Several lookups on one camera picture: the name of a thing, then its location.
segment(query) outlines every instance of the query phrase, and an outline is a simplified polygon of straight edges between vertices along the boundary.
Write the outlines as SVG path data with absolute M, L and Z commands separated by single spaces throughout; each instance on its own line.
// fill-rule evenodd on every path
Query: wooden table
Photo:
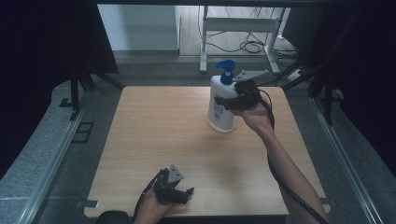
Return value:
M 284 92 L 262 89 L 273 101 L 277 137 L 326 198 Z M 209 92 L 208 87 L 126 87 L 88 198 L 99 203 L 86 207 L 85 215 L 121 210 L 132 216 L 143 188 L 171 164 L 185 176 L 177 189 L 195 190 L 169 217 L 286 215 L 261 139 L 242 119 L 231 133 L 213 130 L 207 122 Z

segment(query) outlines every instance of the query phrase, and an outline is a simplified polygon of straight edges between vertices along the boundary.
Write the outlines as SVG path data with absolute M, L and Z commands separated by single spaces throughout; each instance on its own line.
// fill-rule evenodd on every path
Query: white spray bottle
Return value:
M 232 60 L 222 61 L 216 64 L 217 68 L 224 71 L 221 76 L 213 76 L 210 79 L 210 102 L 208 121 L 212 128 L 221 132 L 228 133 L 235 128 L 238 117 L 230 110 L 226 110 L 224 106 L 216 104 L 215 96 L 225 99 L 237 97 L 233 82 L 233 69 L 235 62 Z

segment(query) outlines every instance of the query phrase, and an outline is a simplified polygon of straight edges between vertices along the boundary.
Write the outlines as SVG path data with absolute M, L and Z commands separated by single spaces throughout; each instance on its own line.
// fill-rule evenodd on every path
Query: wrist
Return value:
M 262 127 L 256 132 L 256 134 L 262 139 L 264 143 L 276 138 L 272 127 Z

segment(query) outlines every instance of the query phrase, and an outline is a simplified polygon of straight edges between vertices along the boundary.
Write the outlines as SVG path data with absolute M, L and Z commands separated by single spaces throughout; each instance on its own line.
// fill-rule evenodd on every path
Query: black clamp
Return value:
M 256 104 L 261 103 L 268 111 L 268 117 L 271 120 L 271 125 L 275 128 L 275 117 L 272 112 L 272 105 L 268 105 L 262 99 L 262 95 L 260 94 L 260 90 L 257 87 L 256 82 L 253 79 L 241 81 L 235 83 L 234 87 L 238 94 L 237 97 L 224 99 L 223 97 L 215 96 L 216 104 L 223 105 L 226 110 L 249 110 Z
M 137 216 L 140 204 L 142 203 L 144 196 L 150 189 L 154 189 L 159 203 L 186 204 L 190 196 L 192 195 L 194 188 L 187 189 L 186 191 L 180 191 L 175 189 L 177 184 L 180 183 L 180 180 L 182 180 L 183 178 L 184 176 L 175 167 L 175 165 L 171 165 L 169 170 L 167 168 L 161 169 L 161 171 L 156 174 L 155 177 L 148 183 L 148 185 L 140 195 L 140 198 L 137 201 L 136 207 L 134 209 L 134 217 Z

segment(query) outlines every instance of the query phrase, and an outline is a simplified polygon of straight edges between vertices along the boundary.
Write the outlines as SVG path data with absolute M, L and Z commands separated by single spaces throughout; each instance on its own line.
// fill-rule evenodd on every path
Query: metal frame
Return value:
M 282 10 L 276 19 L 252 19 L 252 18 L 208 18 L 208 6 L 205 6 L 202 26 L 202 44 L 201 44 L 201 61 L 200 72 L 206 72 L 206 32 L 207 31 L 231 31 L 231 32 L 261 32 L 269 33 L 269 44 L 264 47 L 265 54 L 271 65 L 273 73 L 279 74 L 280 70 L 277 66 L 276 59 L 273 56 L 272 50 L 276 41 L 277 33 L 279 32 L 282 23 L 285 8 Z

